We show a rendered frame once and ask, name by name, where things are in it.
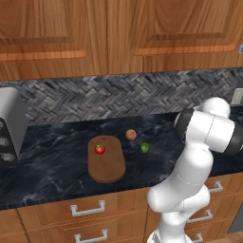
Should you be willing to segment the brown wooden cutting board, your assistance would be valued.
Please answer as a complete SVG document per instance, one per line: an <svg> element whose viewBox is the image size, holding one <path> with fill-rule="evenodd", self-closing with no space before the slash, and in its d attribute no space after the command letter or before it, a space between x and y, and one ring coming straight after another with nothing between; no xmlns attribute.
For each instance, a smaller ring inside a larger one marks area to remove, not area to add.
<svg viewBox="0 0 243 243"><path fill-rule="evenodd" d="M95 147L102 144L105 148L103 154L97 154ZM125 160L120 140L114 136L97 136L87 145L88 173L92 179L99 183L111 183L120 180L126 170Z"/></svg>

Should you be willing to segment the grey toaster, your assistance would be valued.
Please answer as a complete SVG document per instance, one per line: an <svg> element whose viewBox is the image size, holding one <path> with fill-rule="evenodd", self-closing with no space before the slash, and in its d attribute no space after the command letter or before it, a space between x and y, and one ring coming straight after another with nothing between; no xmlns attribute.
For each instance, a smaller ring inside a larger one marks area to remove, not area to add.
<svg viewBox="0 0 243 243"><path fill-rule="evenodd" d="M0 164L15 163L27 131L28 120L16 88L0 88Z"/></svg>

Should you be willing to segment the white wall socket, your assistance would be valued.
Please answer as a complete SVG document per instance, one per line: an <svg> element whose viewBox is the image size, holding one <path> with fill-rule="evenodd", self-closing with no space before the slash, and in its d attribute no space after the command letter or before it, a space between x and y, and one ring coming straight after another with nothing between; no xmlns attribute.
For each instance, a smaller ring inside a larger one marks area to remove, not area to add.
<svg viewBox="0 0 243 243"><path fill-rule="evenodd" d="M241 104L241 101L243 100L243 88L237 88L234 91L234 95L231 101L232 105L239 105Z"/></svg>

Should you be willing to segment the wooden base cupboard door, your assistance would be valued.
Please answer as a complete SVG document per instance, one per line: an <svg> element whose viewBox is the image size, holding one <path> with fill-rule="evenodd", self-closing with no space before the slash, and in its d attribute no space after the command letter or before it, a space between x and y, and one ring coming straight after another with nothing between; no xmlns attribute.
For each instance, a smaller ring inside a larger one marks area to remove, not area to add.
<svg viewBox="0 0 243 243"><path fill-rule="evenodd" d="M28 243L14 209L0 211L0 243Z"/></svg>

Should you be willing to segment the brown onion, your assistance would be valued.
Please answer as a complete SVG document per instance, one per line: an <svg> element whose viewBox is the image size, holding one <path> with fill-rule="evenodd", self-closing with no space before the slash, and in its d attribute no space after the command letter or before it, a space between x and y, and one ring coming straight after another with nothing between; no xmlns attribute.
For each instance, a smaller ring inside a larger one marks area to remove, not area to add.
<svg viewBox="0 0 243 243"><path fill-rule="evenodd" d="M128 129L125 132L125 136L128 140L134 140L137 137L137 133L134 129Z"/></svg>

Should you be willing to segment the wooden wall cupboard door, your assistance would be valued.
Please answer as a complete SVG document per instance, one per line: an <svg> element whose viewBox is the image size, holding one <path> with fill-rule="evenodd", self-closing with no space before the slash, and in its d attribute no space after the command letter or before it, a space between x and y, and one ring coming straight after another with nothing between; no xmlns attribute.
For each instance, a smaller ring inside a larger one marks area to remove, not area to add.
<svg viewBox="0 0 243 243"><path fill-rule="evenodd" d="M243 66L243 0L107 0L110 74Z"/></svg>
<svg viewBox="0 0 243 243"><path fill-rule="evenodd" d="M0 80L103 75L105 0L0 0Z"/></svg>

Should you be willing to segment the wooden drawer front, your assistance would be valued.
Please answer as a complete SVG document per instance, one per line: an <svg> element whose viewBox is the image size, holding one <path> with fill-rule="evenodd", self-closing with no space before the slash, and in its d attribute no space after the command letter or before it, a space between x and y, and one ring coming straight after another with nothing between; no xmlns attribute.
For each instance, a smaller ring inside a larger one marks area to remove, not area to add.
<svg viewBox="0 0 243 243"><path fill-rule="evenodd" d="M230 194L225 196L218 196L211 199L210 204L200 211L210 209L213 218L196 223L187 223L185 229L198 224L211 223L217 220L224 220L228 218L234 219L241 204L243 203L243 193Z"/></svg>
<svg viewBox="0 0 243 243"><path fill-rule="evenodd" d="M219 181L221 183L223 190L218 193L210 193L211 197L225 196L243 192L243 172L210 177L206 180L205 185L208 187L209 190L213 189L215 187L216 181Z"/></svg>
<svg viewBox="0 0 243 243"><path fill-rule="evenodd" d="M99 243L142 243L145 219L145 210L134 211L28 231L28 237L31 243L76 243L76 234L83 241L102 237L103 230L108 230L107 238Z"/></svg>
<svg viewBox="0 0 243 243"><path fill-rule="evenodd" d="M217 220L211 223L198 224L197 226L187 227L185 233L192 239L197 239L197 234L201 234L204 242L224 238L232 223L232 218Z"/></svg>
<svg viewBox="0 0 243 243"><path fill-rule="evenodd" d="M136 210L145 210L147 208L147 191L147 188L142 188L105 195L81 197L19 208L18 212L28 231L39 230L44 227L65 224L72 221L84 221ZM70 210L71 205L77 205L78 210L82 211L98 208L100 200L105 201L105 211L103 213L78 217L72 216Z"/></svg>

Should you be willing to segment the grey appliance front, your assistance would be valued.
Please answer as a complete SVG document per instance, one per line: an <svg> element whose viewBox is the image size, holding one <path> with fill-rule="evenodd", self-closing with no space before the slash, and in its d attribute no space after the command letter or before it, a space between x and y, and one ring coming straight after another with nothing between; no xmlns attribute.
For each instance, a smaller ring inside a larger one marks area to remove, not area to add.
<svg viewBox="0 0 243 243"><path fill-rule="evenodd" d="M232 233L237 233L242 231L243 231L243 203L241 204L241 207L239 208L228 233L232 234Z"/></svg>

